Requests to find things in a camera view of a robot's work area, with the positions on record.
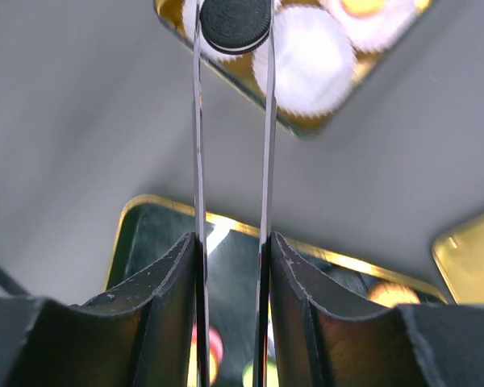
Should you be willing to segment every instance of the shiny metal edge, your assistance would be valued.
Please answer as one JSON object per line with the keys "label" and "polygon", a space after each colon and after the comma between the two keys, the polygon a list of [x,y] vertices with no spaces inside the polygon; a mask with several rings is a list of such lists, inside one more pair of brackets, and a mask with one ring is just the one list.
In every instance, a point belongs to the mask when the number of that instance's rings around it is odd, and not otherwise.
{"label": "shiny metal edge", "polygon": [[443,277],[444,283],[449,289],[450,294],[452,294],[453,299],[456,303],[470,303],[468,298],[464,298],[459,294],[459,291],[454,285],[454,281],[450,278],[448,268],[446,267],[442,256],[450,255],[451,250],[460,251],[457,241],[460,236],[465,235],[479,227],[484,227],[484,214],[472,218],[471,220],[462,223],[461,225],[453,228],[451,231],[445,232],[443,235],[438,236],[432,244],[432,257],[436,262],[436,266],[439,269],[441,276]]}
{"label": "shiny metal edge", "polygon": [[[123,220],[125,219],[127,213],[130,210],[142,204],[156,204],[158,206],[163,206],[171,210],[177,211],[181,214],[186,214],[191,217],[194,217],[194,208],[192,206],[187,206],[186,204],[175,202],[170,199],[162,198],[152,194],[143,194],[131,199],[125,205],[125,207],[122,209],[122,212],[120,213],[119,225],[117,227],[117,231],[115,234],[115,241],[113,243],[113,252],[111,253],[110,264],[108,266],[104,289],[106,288],[107,282],[111,275],[111,268],[113,267],[113,261],[115,259],[115,252],[119,242]],[[226,222],[233,222],[232,230],[241,232],[246,235],[254,236],[257,239],[260,237],[260,230],[257,227],[249,226],[247,224],[238,222],[234,219],[231,219],[222,215],[212,214],[211,212],[208,212],[208,211],[207,211],[207,222],[214,225],[219,223],[226,224]],[[300,253],[308,254],[310,256],[319,258],[321,260],[326,260],[331,264],[336,264],[337,266],[348,268],[355,272],[369,274],[370,276],[381,278],[386,281],[396,282],[400,285],[409,286],[414,290],[418,290],[420,292],[430,294],[431,296],[439,298],[442,302],[448,303],[448,301],[443,296],[443,294],[434,285],[429,284],[425,281],[417,280],[413,277],[409,277],[401,273],[393,272],[392,270],[389,270],[387,268],[381,268],[380,266],[367,263],[363,260],[353,258],[351,256],[346,256],[344,254],[340,254],[337,252],[330,252],[322,248],[317,248],[310,244],[299,242],[295,239],[287,238],[287,241],[295,250],[297,250]]]}

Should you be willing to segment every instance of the white paper cup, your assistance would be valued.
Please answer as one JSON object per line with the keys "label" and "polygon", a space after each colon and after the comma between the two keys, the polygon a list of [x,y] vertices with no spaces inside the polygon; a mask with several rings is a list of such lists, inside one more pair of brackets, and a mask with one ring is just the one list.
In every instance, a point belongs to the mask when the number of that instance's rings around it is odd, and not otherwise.
{"label": "white paper cup", "polygon": [[[194,30],[195,30],[195,8],[196,0],[185,0],[183,8],[181,10],[181,15],[183,18],[183,27],[185,29],[186,38],[190,42],[194,42]],[[277,9],[282,4],[281,0],[275,0],[274,6]],[[201,34],[201,50],[203,53],[207,54],[211,59],[219,62],[228,62],[241,57],[241,55],[228,55],[217,51],[208,42],[205,41],[204,36]]]}
{"label": "white paper cup", "polygon": [[[348,37],[325,10],[290,6],[274,20],[275,97],[278,107],[298,117],[331,113],[353,87],[357,59]],[[253,58],[261,91],[267,86],[268,42]]]}
{"label": "white paper cup", "polygon": [[340,23],[355,49],[381,52],[390,48],[416,19],[415,0],[386,0],[375,15],[356,17],[343,7],[342,0],[319,0]]}

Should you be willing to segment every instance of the black round disc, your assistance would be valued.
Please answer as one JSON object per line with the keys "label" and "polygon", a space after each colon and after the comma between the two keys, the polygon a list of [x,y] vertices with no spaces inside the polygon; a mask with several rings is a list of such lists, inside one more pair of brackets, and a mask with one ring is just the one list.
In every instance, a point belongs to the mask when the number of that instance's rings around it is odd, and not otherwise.
{"label": "black round disc", "polygon": [[270,3],[270,0],[205,0],[200,14],[204,39],[225,54],[254,50],[269,35]]}

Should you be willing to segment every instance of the gold rim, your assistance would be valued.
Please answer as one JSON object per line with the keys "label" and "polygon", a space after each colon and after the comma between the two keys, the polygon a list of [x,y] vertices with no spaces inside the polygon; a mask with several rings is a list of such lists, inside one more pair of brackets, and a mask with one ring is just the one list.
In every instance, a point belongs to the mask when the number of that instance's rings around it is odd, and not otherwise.
{"label": "gold rim", "polygon": [[449,288],[450,294],[452,294],[452,297],[455,300],[455,302],[459,303],[459,297],[457,296],[457,292],[453,288],[452,282],[450,281],[450,278],[448,277],[446,270],[444,269],[444,266],[440,262],[438,248],[444,244],[445,240],[452,242],[452,237],[441,237],[437,239],[436,242],[434,242],[432,247],[432,256],[434,257],[434,261],[436,262],[436,266],[439,270],[439,273],[443,277],[443,281],[446,284],[446,287]]}
{"label": "gold rim", "polygon": [[[119,242],[119,236],[120,236],[120,231],[122,229],[123,225],[123,220],[125,219],[127,213],[132,210],[134,207],[137,207],[142,204],[155,204],[158,206],[163,206],[168,209],[177,211],[181,214],[185,215],[190,215],[194,216],[194,208],[192,206],[187,206],[186,204],[174,202],[169,199],[161,198],[156,195],[150,195],[150,194],[144,194],[140,196],[136,196],[135,198],[131,199],[126,206],[122,209],[122,213],[120,214],[120,220],[119,220],[119,225],[117,227],[116,235],[115,235],[115,241],[113,245],[113,252],[111,253],[111,259],[110,259],[110,264],[109,268],[107,271],[107,277],[106,277],[106,284],[104,286],[104,289],[107,286],[107,282],[110,279],[111,275],[111,269],[113,267],[113,261],[115,259],[115,252],[118,246]],[[207,222],[211,224],[226,224],[226,222],[230,222],[232,224],[232,230],[241,232],[246,235],[251,235],[256,238],[260,236],[260,232],[258,228],[249,226],[247,224],[237,222],[234,219],[227,218],[225,216],[217,215],[217,214],[212,214],[211,212],[207,212]],[[316,248],[314,246],[311,246],[310,244],[306,244],[303,242],[299,242],[294,239],[289,239],[287,238],[287,241],[290,243],[290,245],[298,252],[302,252],[305,254],[308,254],[310,256],[313,256],[315,258],[319,258],[321,260],[326,260],[327,262],[331,264],[335,264],[337,266],[343,267],[343,268],[348,268],[350,270],[353,270],[355,272],[359,273],[364,273],[364,274],[369,274],[370,276],[381,278],[386,281],[391,281],[391,282],[396,282],[400,285],[406,285],[411,287],[414,290],[418,290],[420,292],[430,294],[434,297],[439,298],[442,302],[447,303],[446,299],[444,298],[443,294],[434,286],[431,284],[428,284],[427,282],[416,280],[415,278],[405,276],[400,273],[393,272],[391,270],[388,270],[386,268],[381,268],[379,266],[376,266],[374,264],[369,264],[367,262],[364,262],[363,260],[359,260],[357,258],[352,258],[351,256],[345,256],[343,254],[339,254],[336,252],[330,252],[328,250],[324,250],[322,248]]]}

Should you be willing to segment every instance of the dark glass surface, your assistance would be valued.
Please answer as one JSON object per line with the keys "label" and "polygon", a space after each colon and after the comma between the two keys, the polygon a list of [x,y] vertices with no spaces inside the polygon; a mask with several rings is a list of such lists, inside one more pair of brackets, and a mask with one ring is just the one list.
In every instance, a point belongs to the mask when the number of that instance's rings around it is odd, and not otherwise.
{"label": "dark glass surface", "polygon": [[[141,204],[123,219],[111,276],[125,279],[163,256],[187,231],[194,230],[194,218],[153,203]],[[207,234],[215,225],[207,224]],[[242,372],[252,360],[257,296],[258,238],[230,230],[208,255],[210,324],[221,335],[224,356],[216,387],[242,386]],[[379,281],[375,277],[341,268],[302,254],[315,267],[340,285],[366,297]],[[434,297],[419,293],[422,301]]]}

